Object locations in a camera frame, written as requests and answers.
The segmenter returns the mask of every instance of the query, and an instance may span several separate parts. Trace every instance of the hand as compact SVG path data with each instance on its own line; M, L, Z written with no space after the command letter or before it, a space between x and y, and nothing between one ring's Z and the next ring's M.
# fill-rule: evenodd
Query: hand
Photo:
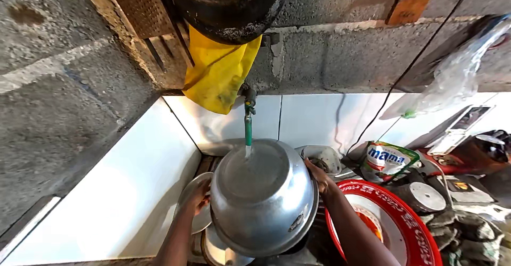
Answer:
M200 182L188 200L190 206L195 208L195 215L199 214L200 210L209 203L210 197L206 193L210 189L210 183L211 179Z
M304 163L305 166L307 166L307 168L311 171L312 176L314 176L314 178L318 182L319 193L326 194L326 192L328 191L329 181L332 183L334 183L334 181L330 177L328 177L324 170L317 167L316 165L313 165L312 162L307 157L305 157Z

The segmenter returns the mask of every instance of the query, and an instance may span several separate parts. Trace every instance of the black wire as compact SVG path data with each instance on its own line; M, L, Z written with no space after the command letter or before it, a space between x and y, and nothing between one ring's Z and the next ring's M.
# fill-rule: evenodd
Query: black wire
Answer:
M433 41L433 39L436 37L436 35L440 32L440 30L444 27L444 25L447 23L447 21L449 21L449 19L451 18L451 16L454 14L454 12L456 11L456 9L460 6L460 4L463 2L463 0L458 0L458 2L456 3L456 5L454 6L454 8L451 10L451 12L447 15L446 19L440 24L440 27L438 27L435 31L435 33L431 36L431 38L429 39L429 41L424 45L424 48L422 48L422 50L420 52L418 52L417 56L415 56L415 58L412 60L412 62L410 63L410 65L408 65L408 67L405 69L405 71L403 72L403 74L394 82L394 84L390 87L390 90L388 91L387 93L387 96L385 98L385 100L383 101L383 104L382 106L380 107L380 109L378 110L378 112L376 112L376 115L374 116L374 118L369 122L369 124L364 128L364 130L362 131L362 133L360 134L360 136L358 137L357 141L355 143L353 143L349 148L348 148L348 151L346 152L346 156L348 156L349 154L349 151L353 148L353 146L355 146L355 144L357 144L360 139L362 138L362 136L364 135L365 131L369 128L369 126L371 126L371 124L373 124L373 122L376 120L376 118L378 117L378 115L380 114L381 110L383 109L383 107L385 107L385 104L387 103L387 100L390 96L390 93L392 93L392 90L395 88L395 86L404 78L404 76L410 71L410 69L412 69L413 65L415 64L415 62L419 59L419 57L424 53L424 51L426 50L426 48L428 48L428 46L431 44L431 42Z

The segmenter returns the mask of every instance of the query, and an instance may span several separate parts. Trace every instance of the black pot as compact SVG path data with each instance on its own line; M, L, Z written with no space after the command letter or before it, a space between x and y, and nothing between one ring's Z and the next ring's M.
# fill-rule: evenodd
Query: black pot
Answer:
M209 39L242 45L273 22L285 0L174 0L178 12Z

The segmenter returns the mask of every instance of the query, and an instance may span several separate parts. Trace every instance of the plastic bag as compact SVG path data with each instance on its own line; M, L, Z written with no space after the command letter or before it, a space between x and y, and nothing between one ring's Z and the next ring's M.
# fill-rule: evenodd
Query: plastic bag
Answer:
M415 100L401 108L402 117L413 118L436 112L459 104L477 93L476 72L482 56L511 27L509 15L494 20L438 64L433 74L435 80Z

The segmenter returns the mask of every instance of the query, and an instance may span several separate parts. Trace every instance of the photo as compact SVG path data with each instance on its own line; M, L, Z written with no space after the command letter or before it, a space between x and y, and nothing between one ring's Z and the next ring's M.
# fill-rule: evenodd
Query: photo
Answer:
M472 107L466 112L455 125L451 127L452 130L467 130L472 126L481 116L489 111L490 106Z

